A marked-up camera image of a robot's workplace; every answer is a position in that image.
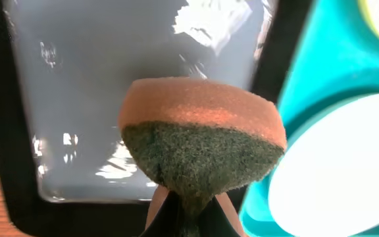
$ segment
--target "scrub pad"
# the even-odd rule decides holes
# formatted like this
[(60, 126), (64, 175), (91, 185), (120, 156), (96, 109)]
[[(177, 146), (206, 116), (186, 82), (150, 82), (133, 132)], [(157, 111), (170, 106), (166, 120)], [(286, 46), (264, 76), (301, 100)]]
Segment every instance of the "scrub pad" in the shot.
[(215, 195), (262, 179), (286, 149), (273, 103), (193, 78), (135, 81), (119, 127), (137, 166), (182, 198), (179, 236), (197, 236), (193, 223)]

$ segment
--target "black tray rim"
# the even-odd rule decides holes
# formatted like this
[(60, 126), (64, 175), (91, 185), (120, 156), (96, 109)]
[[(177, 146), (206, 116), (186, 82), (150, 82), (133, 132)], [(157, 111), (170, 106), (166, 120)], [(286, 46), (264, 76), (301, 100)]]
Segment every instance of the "black tray rim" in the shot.
[[(278, 2), (253, 75), (253, 93), (278, 102), (313, 1)], [(39, 196), (31, 137), (13, 56), (3, 0), (0, 0), (0, 184), (12, 224), (32, 236), (141, 234), (148, 202), (49, 203)]]

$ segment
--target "turquoise tray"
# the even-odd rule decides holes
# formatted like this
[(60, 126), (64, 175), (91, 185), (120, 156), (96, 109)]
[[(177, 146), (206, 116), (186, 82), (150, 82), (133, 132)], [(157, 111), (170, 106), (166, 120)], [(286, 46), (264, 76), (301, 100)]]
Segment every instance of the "turquoise tray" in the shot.
[[(314, 1), (278, 104), (288, 138), (325, 108), (370, 93), (379, 93), (379, 39), (357, 1)], [(240, 220), (250, 236), (291, 236), (268, 209), (269, 178), (250, 185)], [(377, 237), (379, 226), (357, 236)]]

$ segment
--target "sponge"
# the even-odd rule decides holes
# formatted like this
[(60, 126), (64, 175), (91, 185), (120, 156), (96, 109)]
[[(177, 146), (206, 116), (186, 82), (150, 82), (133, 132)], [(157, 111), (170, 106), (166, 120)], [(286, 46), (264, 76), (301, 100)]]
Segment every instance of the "sponge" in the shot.
[(176, 192), (189, 218), (215, 195), (262, 179), (287, 146), (273, 103), (193, 78), (136, 80), (119, 127), (137, 166)]

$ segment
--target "teal surface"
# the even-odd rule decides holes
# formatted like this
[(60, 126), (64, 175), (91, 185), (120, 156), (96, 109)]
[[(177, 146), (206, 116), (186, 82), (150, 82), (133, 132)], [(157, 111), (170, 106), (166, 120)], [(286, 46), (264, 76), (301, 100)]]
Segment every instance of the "teal surface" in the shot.
[[(289, 141), (325, 108), (370, 93), (379, 93), (379, 39), (364, 22), (356, 1), (316, 0), (278, 105)], [(242, 225), (250, 236), (290, 236), (268, 209), (269, 178), (248, 188), (240, 212)], [(379, 226), (358, 236), (379, 237)]]

